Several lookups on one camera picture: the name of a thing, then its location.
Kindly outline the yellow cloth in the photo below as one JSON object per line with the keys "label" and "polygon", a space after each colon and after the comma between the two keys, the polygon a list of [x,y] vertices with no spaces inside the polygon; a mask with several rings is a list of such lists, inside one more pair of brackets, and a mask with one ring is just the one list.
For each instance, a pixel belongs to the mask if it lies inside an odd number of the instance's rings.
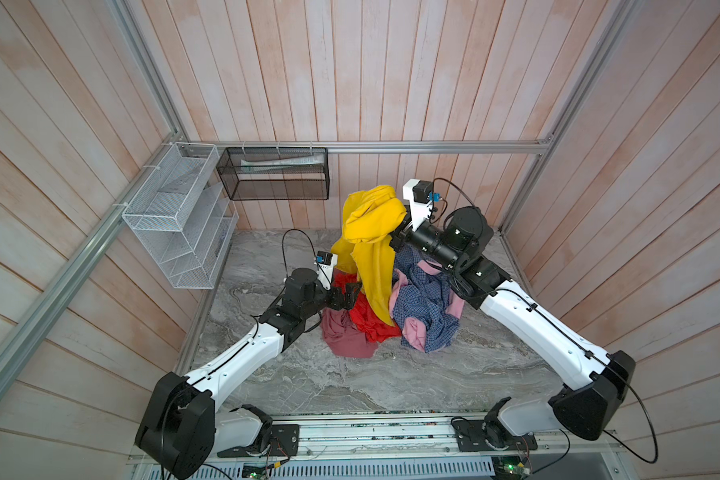
{"label": "yellow cloth", "polygon": [[389,326],[395,250],[391,234],[407,210],[389,185],[350,194],[343,206],[341,237],[331,248],[337,268],[355,274],[374,314]]}

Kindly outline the red cloth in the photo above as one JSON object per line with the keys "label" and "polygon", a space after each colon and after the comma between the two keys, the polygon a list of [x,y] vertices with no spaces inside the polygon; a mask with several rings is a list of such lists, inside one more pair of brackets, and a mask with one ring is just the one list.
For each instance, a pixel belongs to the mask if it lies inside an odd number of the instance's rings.
{"label": "red cloth", "polygon": [[[345,290],[347,286],[355,284],[357,276],[340,270],[334,271],[333,285]],[[391,338],[402,336],[398,326],[392,326],[382,321],[371,308],[362,289],[357,291],[354,306],[349,310],[349,316],[355,327],[362,332],[369,342],[382,343]]]}

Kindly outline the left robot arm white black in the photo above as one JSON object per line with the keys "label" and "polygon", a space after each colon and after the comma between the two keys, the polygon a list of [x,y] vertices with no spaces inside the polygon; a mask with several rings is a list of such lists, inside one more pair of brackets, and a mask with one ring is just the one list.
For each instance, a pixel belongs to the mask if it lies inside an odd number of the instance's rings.
{"label": "left robot arm white black", "polygon": [[249,404],[229,412],[222,406],[259,367],[308,332],[308,319],[325,309],[354,307],[360,283],[340,287],[326,275],[325,269],[294,270],[241,340],[195,370],[158,380],[134,444],[159,464],[161,478],[187,479],[209,457],[233,450],[252,456],[271,451],[269,415]]}

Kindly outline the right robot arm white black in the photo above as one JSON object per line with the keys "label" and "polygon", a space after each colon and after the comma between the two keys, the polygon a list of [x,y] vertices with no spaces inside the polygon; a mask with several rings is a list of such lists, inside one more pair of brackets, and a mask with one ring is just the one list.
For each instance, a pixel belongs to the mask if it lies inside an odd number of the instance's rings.
{"label": "right robot arm white black", "polygon": [[473,209],[459,209],[445,230],[430,222],[430,205],[410,202],[406,210],[392,235],[393,248],[421,254],[457,298],[508,328],[560,379],[560,389],[550,394],[499,400],[484,417],[485,442],[506,450],[523,436],[558,429],[599,439],[632,390],[634,359],[576,334],[488,260],[482,249],[493,231]]}

